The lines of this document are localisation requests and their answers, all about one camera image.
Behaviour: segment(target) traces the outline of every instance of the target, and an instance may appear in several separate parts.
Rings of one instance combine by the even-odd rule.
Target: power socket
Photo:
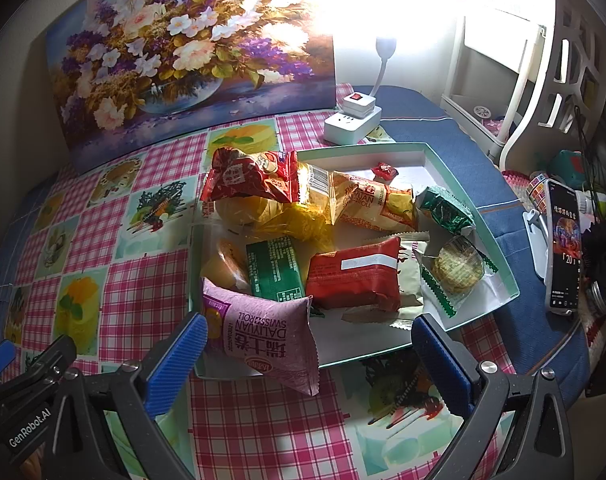
[[[339,112],[325,120],[323,138],[343,146],[356,144],[377,127],[380,120],[381,108],[378,106],[362,119]]]

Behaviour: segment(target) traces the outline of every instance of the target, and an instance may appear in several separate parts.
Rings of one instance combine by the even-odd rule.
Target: green snack package
[[[416,202],[425,214],[453,235],[460,234],[464,227],[474,227],[471,211],[444,187],[428,186]]]
[[[247,245],[247,265],[253,296],[273,301],[305,296],[289,236]]]

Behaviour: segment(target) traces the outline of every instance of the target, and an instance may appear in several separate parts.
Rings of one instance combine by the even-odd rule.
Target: white tray
[[[425,187],[437,184],[449,189],[474,214],[476,230],[472,241],[487,254],[499,272],[485,276],[474,287],[465,302],[458,306],[454,317],[449,318],[440,306],[432,303],[430,294],[424,290],[424,312],[429,312],[441,323],[445,330],[452,330],[470,323],[496,310],[519,295],[518,285],[512,271],[500,252],[500,248],[483,218],[478,214],[467,193],[448,170],[442,160],[422,142],[398,142],[395,144],[362,144],[358,146],[337,146],[298,152],[298,159],[326,170],[339,170],[372,178],[370,170],[379,162],[395,167],[399,174],[393,185],[400,189],[409,186],[416,194]],[[429,230],[431,248],[441,247],[451,235],[436,225],[431,219],[420,215],[420,230]],[[336,245],[339,249],[363,245],[368,238],[384,235],[372,230],[340,224],[336,229]],[[234,240],[234,235],[222,225],[196,224],[193,228],[190,310],[200,310],[201,283],[199,279],[201,262],[207,261],[213,252],[217,238]],[[324,311],[325,318],[310,318],[310,328],[314,334],[321,368],[342,364],[356,359],[404,348],[411,344],[411,332],[384,324],[357,324],[340,319],[344,309]],[[198,377],[218,380],[232,380],[240,377],[260,375],[244,363],[219,353],[203,352],[195,366]]]

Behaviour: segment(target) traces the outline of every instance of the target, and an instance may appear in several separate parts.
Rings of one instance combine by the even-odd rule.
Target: flower painting
[[[159,140],[336,105],[323,0],[84,0],[48,30],[77,171]]]

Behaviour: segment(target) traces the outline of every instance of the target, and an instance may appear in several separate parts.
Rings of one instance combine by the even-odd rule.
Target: red snack package
[[[376,175],[376,177],[378,178],[378,182],[382,182],[383,184],[389,184],[394,179],[394,177],[398,175],[398,170],[396,168],[391,167],[389,164],[379,162],[378,166],[372,168],[372,173]]]
[[[398,251],[401,239],[312,256],[305,293],[314,306],[340,308],[375,304],[395,312],[401,304],[398,289]]]
[[[247,155],[237,148],[218,148],[200,194],[203,202],[235,196],[262,196],[281,203],[298,202],[296,152]]]

